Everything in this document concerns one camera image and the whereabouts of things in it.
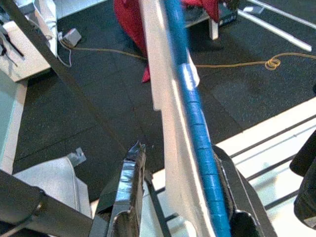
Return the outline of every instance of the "black rubber floor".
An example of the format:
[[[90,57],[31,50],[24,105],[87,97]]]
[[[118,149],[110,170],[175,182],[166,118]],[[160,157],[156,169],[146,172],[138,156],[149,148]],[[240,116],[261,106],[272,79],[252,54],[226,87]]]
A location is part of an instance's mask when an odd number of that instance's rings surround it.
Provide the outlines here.
[[[276,22],[279,16],[268,14],[264,20],[298,32],[297,37],[302,36],[316,46],[314,30],[288,19]],[[82,35],[79,47],[113,48],[140,54],[116,22],[111,0],[58,21],[59,31],[65,33],[73,27]],[[208,38],[207,22],[191,27],[188,35],[192,59],[197,64],[262,61],[282,52],[306,53],[241,17],[222,27],[220,39],[214,42]],[[59,54],[67,60],[67,52],[62,48]],[[281,60],[282,65],[276,71],[267,71],[263,65],[198,69],[205,118],[214,143],[314,97],[316,62],[297,57]],[[146,167],[152,172],[162,169],[161,117],[153,111],[150,83],[141,83],[146,62],[115,53],[74,50],[72,63],[70,71],[124,145],[129,147],[142,139],[147,144]],[[77,147],[83,149],[87,161],[75,171],[88,185],[92,201],[98,198],[121,164],[123,157],[117,144],[55,73],[29,80],[14,172],[64,156]]]

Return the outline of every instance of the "red fabric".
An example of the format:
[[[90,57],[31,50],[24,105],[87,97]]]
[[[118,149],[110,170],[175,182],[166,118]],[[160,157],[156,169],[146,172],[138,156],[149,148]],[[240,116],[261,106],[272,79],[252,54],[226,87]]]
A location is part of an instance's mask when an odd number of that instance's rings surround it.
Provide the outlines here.
[[[203,7],[218,22],[218,0],[182,0],[183,4]],[[147,56],[145,36],[138,0],[114,0],[114,12],[124,31]],[[145,69],[142,82],[150,80],[149,67]]]

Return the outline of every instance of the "red cloth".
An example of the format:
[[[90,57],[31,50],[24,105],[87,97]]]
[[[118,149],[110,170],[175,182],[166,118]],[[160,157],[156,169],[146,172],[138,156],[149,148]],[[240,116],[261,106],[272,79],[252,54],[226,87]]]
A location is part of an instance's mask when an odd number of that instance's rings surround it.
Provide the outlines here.
[[[218,22],[218,0],[182,0],[182,3],[203,7],[207,14]],[[114,0],[114,12],[124,31],[132,38],[142,53],[147,56],[138,0]],[[148,82],[149,80],[150,73],[147,66],[142,82]]]

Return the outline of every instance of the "black cord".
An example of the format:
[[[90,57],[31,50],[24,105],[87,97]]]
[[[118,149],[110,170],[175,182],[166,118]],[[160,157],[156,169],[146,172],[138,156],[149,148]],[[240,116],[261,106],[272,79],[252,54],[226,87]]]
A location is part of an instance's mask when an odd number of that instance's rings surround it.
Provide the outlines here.
[[[18,65],[9,57],[9,55],[6,52],[5,52],[5,55],[16,67],[18,67]]]

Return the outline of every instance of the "blue taped pole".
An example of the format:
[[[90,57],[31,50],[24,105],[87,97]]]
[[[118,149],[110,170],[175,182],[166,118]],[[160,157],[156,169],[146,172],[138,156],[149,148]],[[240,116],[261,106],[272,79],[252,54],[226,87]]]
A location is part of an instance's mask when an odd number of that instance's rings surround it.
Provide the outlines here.
[[[223,191],[201,108],[199,93],[197,88],[188,86],[194,84],[194,79],[187,56],[188,44],[183,12],[178,0],[165,0],[164,4],[169,26],[168,36],[171,42],[171,55],[178,72],[178,80],[182,90],[190,133],[193,138],[205,198],[211,215],[211,223],[217,237],[231,237]]]

